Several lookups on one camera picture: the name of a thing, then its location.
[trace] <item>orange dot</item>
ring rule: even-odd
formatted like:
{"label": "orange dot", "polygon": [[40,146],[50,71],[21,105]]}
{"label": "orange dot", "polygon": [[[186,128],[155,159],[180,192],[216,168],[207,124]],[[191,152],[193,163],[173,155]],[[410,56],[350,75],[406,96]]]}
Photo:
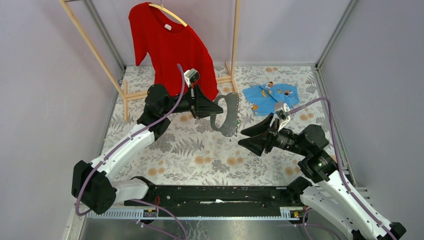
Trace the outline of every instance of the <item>orange dot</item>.
{"label": "orange dot", "polygon": [[203,163],[203,157],[202,157],[202,156],[197,156],[197,157],[194,159],[194,162],[195,162],[196,164],[202,164],[202,163]]}
{"label": "orange dot", "polygon": [[157,171],[156,171],[156,168],[154,168],[154,167],[150,168],[150,169],[147,171],[147,174],[148,174],[150,177],[154,177],[154,176],[156,176],[156,173],[157,173]]}
{"label": "orange dot", "polygon": [[291,175],[293,175],[295,173],[295,171],[293,170],[293,168],[291,168],[289,166],[286,167],[286,168],[284,168],[284,172],[285,172],[285,174],[287,174],[289,176],[291,176]]}
{"label": "orange dot", "polygon": [[306,116],[305,114],[301,114],[300,115],[300,120],[306,121],[306,120],[308,120],[308,116]]}
{"label": "orange dot", "polygon": [[230,166],[234,166],[236,165],[236,159],[232,156],[230,156],[227,160],[226,160],[226,164],[230,165]]}
{"label": "orange dot", "polygon": [[179,120],[180,120],[181,122],[187,122],[187,120],[189,120],[189,118],[188,118],[186,115],[182,115],[182,116],[179,118]]}

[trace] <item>red t-shirt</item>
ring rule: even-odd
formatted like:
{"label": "red t-shirt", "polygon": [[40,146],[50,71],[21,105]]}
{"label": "red t-shirt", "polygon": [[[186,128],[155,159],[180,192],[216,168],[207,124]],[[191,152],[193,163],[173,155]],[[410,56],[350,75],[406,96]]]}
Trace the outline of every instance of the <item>red t-shirt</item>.
{"label": "red t-shirt", "polygon": [[218,94],[217,80],[212,58],[205,45],[190,26],[184,27],[171,21],[149,3],[134,6],[128,16],[135,65],[140,65],[149,53],[156,71],[154,83],[163,84],[171,96],[181,92],[182,80],[177,64],[181,64],[184,71],[194,68],[200,75],[196,85],[213,101]]}

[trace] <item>metal frame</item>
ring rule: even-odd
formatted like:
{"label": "metal frame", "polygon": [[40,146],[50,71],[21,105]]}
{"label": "metal frame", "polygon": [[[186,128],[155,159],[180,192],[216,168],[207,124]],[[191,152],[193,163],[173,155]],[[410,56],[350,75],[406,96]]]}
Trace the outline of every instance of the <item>metal frame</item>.
{"label": "metal frame", "polygon": [[98,146],[96,156],[100,156],[102,154],[103,146],[105,145],[106,136],[107,136],[108,130],[109,130],[109,125],[111,124],[112,115],[114,114],[115,105],[117,104],[118,95],[119,95],[118,91],[115,91],[115,93],[113,95],[113,102],[110,105],[110,109],[109,109],[109,112],[107,114],[107,123],[106,123],[106,126],[103,129],[103,133],[101,134],[101,142],[100,142],[100,145]]}
{"label": "metal frame", "polygon": [[343,12],[343,15],[341,16],[340,20],[338,21],[338,24],[335,27],[334,32],[332,33],[327,45],[325,46],[324,51],[322,52],[321,56],[319,57],[318,61],[316,62],[315,67],[317,69],[320,69],[323,66],[323,63],[326,60],[326,57],[329,54],[334,42],[336,41],[337,37],[339,36],[340,31],[345,26],[346,21],[348,20],[349,16],[352,13],[352,10],[355,8],[355,6],[358,2],[359,2],[359,0],[350,0],[349,4],[347,5],[346,9]]}
{"label": "metal frame", "polygon": [[84,228],[86,217],[75,214],[75,206],[71,207],[66,227],[61,240],[78,240]]}
{"label": "metal frame", "polygon": [[[311,67],[312,72],[313,72],[313,78],[315,79],[315,82],[317,84],[318,87],[318,92],[321,94],[322,97],[329,97],[328,92],[327,92],[327,88],[326,85],[324,83],[323,77],[321,75],[321,71],[319,70],[319,68],[316,67]],[[327,119],[329,119],[329,112],[328,109],[323,105],[323,109],[324,109],[324,114],[327,117]],[[346,152],[346,146],[345,143],[343,141],[342,138],[342,134],[340,133],[340,128],[339,128],[339,124],[337,122],[337,118],[334,114],[334,112],[332,113],[332,117],[333,117],[333,121],[334,121],[334,129],[335,129],[335,140],[337,141],[337,146],[340,152],[340,158],[341,158],[341,164],[343,165],[343,167],[345,167],[348,171],[349,174],[352,178],[352,183],[354,186],[357,185],[357,181],[355,178],[354,173],[351,171],[350,169],[350,165],[351,165],[351,161],[348,157],[348,154]]]}
{"label": "metal frame", "polygon": [[114,44],[114,41],[112,41],[112,38],[109,35],[108,30],[105,27],[105,24],[100,18],[99,13],[97,12],[96,7],[94,6],[92,0],[81,0],[81,1],[82,3],[84,3],[85,8],[87,9],[88,13],[93,19],[98,31],[101,34],[101,37],[103,38],[104,42],[109,48],[109,51],[112,54],[113,58],[115,59],[116,63],[120,67],[121,71],[124,72],[126,68],[124,61],[122,60],[122,57],[119,54],[118,49]]}

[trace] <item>blue cloth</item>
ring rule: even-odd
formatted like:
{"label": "blue cloth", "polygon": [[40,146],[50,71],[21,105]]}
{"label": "blue cloth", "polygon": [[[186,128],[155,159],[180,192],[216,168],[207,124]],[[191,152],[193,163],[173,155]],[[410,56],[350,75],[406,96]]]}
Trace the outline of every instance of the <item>blue cloth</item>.
{"label": "blue cloth", "polygon": [[298,104],[298,87],[285,83],[256,85],[243,89],[247,101],[252,104],[252,110],[256,116],[274,113],[274,105],[284,102],[290,108]]}

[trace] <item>t-shirt sleeve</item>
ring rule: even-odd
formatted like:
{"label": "t-shirt sleeve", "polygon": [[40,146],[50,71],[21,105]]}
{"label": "t-shirt sleeve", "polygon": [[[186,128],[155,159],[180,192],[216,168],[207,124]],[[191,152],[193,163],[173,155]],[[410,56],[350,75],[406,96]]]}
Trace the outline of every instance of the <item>t-shirt sleeve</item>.
{"label": "t-shirt sleeve", "polygon": [[217,79],[215,77],[214,62],[208,53],[206,47],[203,47],[201,54],[199,54],[198,72],[200,75],[199,86],[201,92],[211,101],[218,95]]}
{"label": "t-shirt sleeve", "polygon": [[143,15],[142,8],[137,5],[129,12],[129,25],[131,26],[132,41],[134,43],[135,65],[138,66],[145,59],[148,48],[146,41],[146,31],[140,17]]}

